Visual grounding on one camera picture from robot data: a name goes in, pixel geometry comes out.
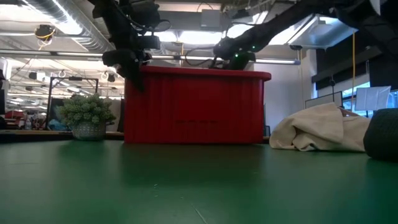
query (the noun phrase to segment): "plastic bin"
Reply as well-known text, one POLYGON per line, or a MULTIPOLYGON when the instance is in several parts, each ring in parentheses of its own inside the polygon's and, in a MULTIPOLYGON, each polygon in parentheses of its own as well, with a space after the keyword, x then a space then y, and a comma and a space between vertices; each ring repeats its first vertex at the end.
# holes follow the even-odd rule
POLYGON ((126 80, 125 143, 262 142, 270 73, 142 67, 145 92, 126 80))

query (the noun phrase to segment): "towel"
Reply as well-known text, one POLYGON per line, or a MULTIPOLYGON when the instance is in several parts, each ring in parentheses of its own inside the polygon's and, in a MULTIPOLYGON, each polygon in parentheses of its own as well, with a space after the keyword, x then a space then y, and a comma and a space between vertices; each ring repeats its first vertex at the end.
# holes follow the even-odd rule
POLYGON ((343 116, 334 103, 299 111, 278 124, 269 144, 274 149, 364 152, 363 137, 370 119, 343 116))

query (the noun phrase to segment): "white wall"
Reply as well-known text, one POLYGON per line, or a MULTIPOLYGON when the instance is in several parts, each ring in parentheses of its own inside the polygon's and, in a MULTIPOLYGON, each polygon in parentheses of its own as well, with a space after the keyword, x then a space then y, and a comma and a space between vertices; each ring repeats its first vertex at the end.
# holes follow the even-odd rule
MULTIPOLYGON (((355 77, 354 86, 362 85, 363 83, 367 83, 367 82, 369 82, 369 74, 361 75, 361 76, 355 77)), ((336 83, 335 93, 338 91, 349 90, 352 87, 353 87, 353 79, 350 78, 349 80, 345 80, 345 81, 336 83)), ((318 90, 318 96, 325 96, 328 94, 331 94, 331 86, 328 86, 326 88, 322 88, 322 89, 318 90)))
POLYGON ((284 118, 302 110, 305 100, 313 95, 311 76, 317 70, 314 50, 307 51, 301 66, 254 64, 255 71, 272 75, 272 79, 265 83, 264 91, 266 123, 271 132, 284 118))

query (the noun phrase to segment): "desk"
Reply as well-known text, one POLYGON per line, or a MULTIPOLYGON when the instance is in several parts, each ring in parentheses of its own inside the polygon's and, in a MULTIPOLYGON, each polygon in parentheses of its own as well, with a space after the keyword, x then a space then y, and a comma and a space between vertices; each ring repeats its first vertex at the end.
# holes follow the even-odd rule
POLYGON ((268 145, 0 144, 0 223, 397 223, 397 174, 268 145))

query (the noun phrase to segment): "ceiling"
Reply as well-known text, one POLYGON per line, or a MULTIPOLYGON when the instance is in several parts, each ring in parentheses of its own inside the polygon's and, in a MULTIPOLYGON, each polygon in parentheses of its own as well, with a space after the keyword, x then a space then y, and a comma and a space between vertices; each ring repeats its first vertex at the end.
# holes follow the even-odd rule
MULTIPOLYGON (((83 26, 88 26, 91 29, 91 34, 96 34, 99 39, 109 38, 109 32, 104 24, 104 20, 102 18, 92 18, 91 13, 93 5, 89 1, 73 0, 74 4, 70 2, 70 0, 57 1, 60 2, 60 4, 74 5, 75 8, 73 9, 75 10, 72 12, 73 16, 79 14, 79 17, 76 16, 76 18, 83 19, 81 20, 81 23, 84 23, 83 26)), ((0 4, 7 2, 10 3, 11 1, 0 0, 0 4)), ((291 7, 292 2, 294 1, 209 0, 206 3, 200 3, 195 0, 156 1, 156 3, 160 5, 159 11, 161 18, 168 19, 172 24, 172 28, 166 32, 156 34, 162 41, 162 50, 154 51, 153 54, 180 54, 188 49, 203 46, 203 44, 212 46, 220 41, 224 34, 224 30, 231 22, 231 19, 229 18, 231 13, 236 12, 237 9, 249 7, 248 12, 252 16, 253 21, 259 21, 258 23, 261 23, 262 21, 272 19, 291 7), (213 31, 203 30, 200 25, 202 9, 210 8, 223 10, 225 12, 221 14, 222 16, 219 28, 213 31), (176 40, 184 42, 183 47, 172 43, 176 40)), ((319 25, 324 25, 323 23, 320 24, 318 21, 319 20, 311 23, 308 27, 308 32, 304 32, 302 37, 297 38, 297 42, 294 42, 293 44, 305 43, 305 45, 311 47, 311 45, 319 44, 319 41, 317 42, 318 39, 315 38, 319 36, 319 32, 323 32, 324 35, 328 35, 333 31, 334 28, 328 26, 328 24, 326 27, 322 27, 322 29, 317 28, 319 25), (317 35, 312 35, 314 30, 318 32, 317 35)), ((297 53, 290 49, 287 41, 297 33, 299 28, 307 25, 307 23, 308 21, 303 20, 274 37, 269 46, 256 54, 257 58, 297 59, 297 53)), ((33 34, 33 31, 41 24, 58 27, 58 25, 54 24, 54 20, 51 17, 34 11, 29 6, 2 4, 0 7, 0 49, 40 49, 54 52, 89 52, 87 48, 84 48, 81 45, 81 42, 76 41, 77 38, 71 38, 70 34, 59 28, 51 44, 41 47, 42 44, 33 34)), ((250 28, 250 26, 235 25, 230 28, 228 35, 230 37, 238 36, 248 28, 250 28)), ((213 54, 211 49, 198 50, 193 52, 192 56, 212 57, 213 54)), ((49 78, 59 76, 60 72, 65 72, 66 77, 76 76, 83 78, 97 78, 99 80, 99 92, 103 96, 122 96, 124 92, 124 79, 115 75, 115 82, 108 82, 106 74, 113 74, 114 71, 104 66, 101 61, 54 60, 25 57, 8 57, 7 59, 9 63, 12 64, 12 78, 10 79, 11 89, 9 92, 14 94, 13 97, 16 98, 33 99, 37 98, 38 94, 43 94, 43 96, 40 96, 39 98, 43 99, 41 103, 45 105, 45 99, 49 91, 49 78), (30 72, 37 72, 40 74, 40 77, 44 74, 46 78, 32 80, 29 78, 30 72), (27 86, 33 87, 35 93, 32 94, 30 89, 26 90, 27 86)), ((170 60, 156 60, 152 62, 152 65, 172 67, 188 66, 185 63, 173 62, 170 60)), ((83 81, 80 83, 73 83, 68 80, 64 80, 63 83, 66 83, 66 85, 69 86, 59 84, 59 86, 53 90, 52 94, 71 95, 71 93, 67 91, 66 87, 72 86, 80 86, 81 89, 84 90, 81 91, 82 94, 90 94, 94 92, 91 87, 94 85, 93 82, 89 83, 88 81, 83 81)))

